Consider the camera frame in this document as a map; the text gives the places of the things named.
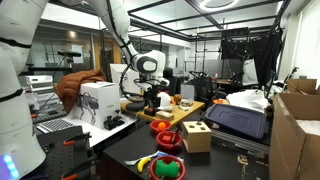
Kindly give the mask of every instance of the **metal frame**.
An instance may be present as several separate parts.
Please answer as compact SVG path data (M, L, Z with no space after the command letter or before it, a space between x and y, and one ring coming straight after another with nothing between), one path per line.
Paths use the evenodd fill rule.
M137 15L135 15L135 12L139 12L139 11L143 11L146 9L150 9L150 8L155 8L157 6L160 5L164 5L166 3L170 3L173 2L174 0L159 0L156 1L154 3L150 3L132 10L129 10L129 16L131 18L131 25L135 26L137 28L137 30L132 30L129 32L135 32L135 31L141 31L141 30L149 30L149 31L153 31L157 34L161 34L161 35L166 35L166 36L170 36L170 37L174 37L180 40L185 40L188 42L193 42L195 41L195 37L189 35L189 34L185 34L182 31L187 31L187 30L193 30L193 29L201 29L201 28L208 28L208 27L217 27L220 30L223 30L223 26L224 25L228 25L228 24L236 24L236 23L244 23L244 22L251 22L251 21L258 21L258 20L264 20L264 19L274 19L274 23L271 26L262 26L262 27L255 27L255 28L249 28L250 31L259 31L259 30L269 30L272 31L275 28L277 28L277 26L280 23L281 20L281 16L283 15L283 13L285 12L286 8L288 7L288 5L290 4L291 0L265 0L262 2L258 2L258 3L251 3L251 4L246 4L246 5L242 5L242 6L237 6L237 7L233 7L233 8L229 8L229 9L224 9L224 10L220 10L220 11L214 11L214 12L205 12L202 9L200 9L199 4L197 1L195 0L185 0L185 2L187 4L189 4L193 9L195 9L199 14L198 15L193 15L193 16L187 16L187 17L182 17L182 18L176 18L176 19L171 19L171 20L167 20L167 21L162 21L159 23L154 23L151 22L145 18L139 17ZM268 5L268 4L272 4L272 3L277 3L277 2L281 2L283 1L283 4L280 8L280 10L278 11L277 15L270 15L270 16L264 16L264 17L258 17L258 18L252 18L252 19L243 19L243 20L239 20L239 21L233 21L233 22L223 22L223 23L218 23L213 17L212 15L215 14L221 14L221 13L226 13L226 12L232 12L232 11L237 11L237 10L241 10L241 9L247 9L247 8L254 8L254 7L258 7L258 6L264 6L264 5ZM78 10L81 12L85 12L88 14L92 14L92 15L96 15L95 11L87 4L84 5L78 5L78 6L66 6L64 4L62 4L59 1L56 0L50 0L49 2L53 3L53 4L57 4L60 6L64 6L67 8L71 8L74 10ZM178 22L178 21L184 21L184 20L189 20L189 19L194 19L194 18L199 18L199 17L204 17L206 18L212 25L207 25L207 26L200 26L200 27L188 27L188 28L183 28L183 29L171 29L168 27L163 26L163 24L167 24L167 23L172 23L172 22ZM203 36L200 36L200 34L197 36L198 40L202 40Z

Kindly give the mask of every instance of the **monitor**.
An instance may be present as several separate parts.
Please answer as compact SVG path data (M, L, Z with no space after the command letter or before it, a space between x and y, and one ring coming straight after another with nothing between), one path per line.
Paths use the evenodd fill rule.
M264 87L264 97L268 99L272 85L273 85L273 81L276 77L276 73L274 71L270 71L268 77L267 77L267 81Z
M123 71L127 68L125 64L110 64L112 82L120 85L120 78ZM123 77L122 87L123 90L129 93L141 94L140 88L134 84L135 79L139 79L139 73L128 69Z

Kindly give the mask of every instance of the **wooden board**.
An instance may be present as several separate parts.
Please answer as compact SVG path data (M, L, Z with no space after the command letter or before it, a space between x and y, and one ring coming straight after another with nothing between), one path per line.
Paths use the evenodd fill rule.
M131 111L127 111L126 110L126 105L127 104L128 104L128 102L121 103L120 104L121 110L136 115L136 112L131 112ZM204 107L204 103L198 102L198 101L194 101L193 105L191 106L190 110L188 110L188 111L182 110L178 106L174 106L173 109L172 109L172 112L171 112L172 114L174 114L174 119L170 121L171 125L174 126L174 125L180 123L186 117L188 117L193 112L197 111L198 109L200 109L202 107ZM159 119L156 116L148 116L148 115L144 114L144 112L139 112L138 113L138 117L142 118L142 119L149 120L149 121L154 121L154 120L158 120Z

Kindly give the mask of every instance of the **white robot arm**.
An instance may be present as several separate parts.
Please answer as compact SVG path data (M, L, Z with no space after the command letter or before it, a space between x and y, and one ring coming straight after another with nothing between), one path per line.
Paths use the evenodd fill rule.
M113 34L134 70L162 77L165 55L138 54L128 37L130 19L119 0L60 0L91 5ZM35 134L28 103L17 74L23 70L35 30L48 0L0 0L0 179L20 179L45 159Z

